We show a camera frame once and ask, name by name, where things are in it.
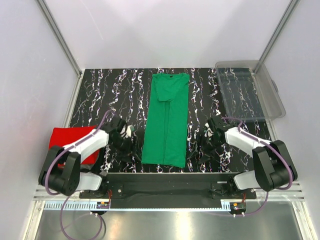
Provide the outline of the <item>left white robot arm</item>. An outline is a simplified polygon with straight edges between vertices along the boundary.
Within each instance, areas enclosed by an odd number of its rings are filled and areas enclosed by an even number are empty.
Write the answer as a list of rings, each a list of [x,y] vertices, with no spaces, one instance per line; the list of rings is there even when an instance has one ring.
[[[48,149],[38,183],[52,196],[90,191],[95,197],[103,198],[108,193],[108,186],[102,176],[91,170],[83,172],[81,165],[89,156],[107,146],[113,147],[123,162],[140,159],[133,133],[134,126],[119,116],[105,124],[88,127],[86,133],[73,142]]]

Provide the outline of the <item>green t shirt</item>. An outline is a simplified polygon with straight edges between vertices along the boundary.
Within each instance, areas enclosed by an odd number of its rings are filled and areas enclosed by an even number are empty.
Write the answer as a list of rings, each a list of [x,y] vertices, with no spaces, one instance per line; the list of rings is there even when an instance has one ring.
[[[187,73],[152,75],[143,164],[185,167],[189,80]]]

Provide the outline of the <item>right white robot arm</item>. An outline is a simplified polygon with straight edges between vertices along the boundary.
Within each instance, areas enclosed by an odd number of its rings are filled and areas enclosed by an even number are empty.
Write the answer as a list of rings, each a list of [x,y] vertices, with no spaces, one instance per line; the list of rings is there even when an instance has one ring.
[[[205,163],[222,145],[229,145],[253,159],[253,170],[236,174],[226,182],[226,193],[239,198],[245,190],[260,188],[265,192],[285,191],[298,178],[286,144],[281,140],[270,141],[255,136],[242,128],[243,121],[220,115],[211,117],[196,136],[190,157],[200,156]]]

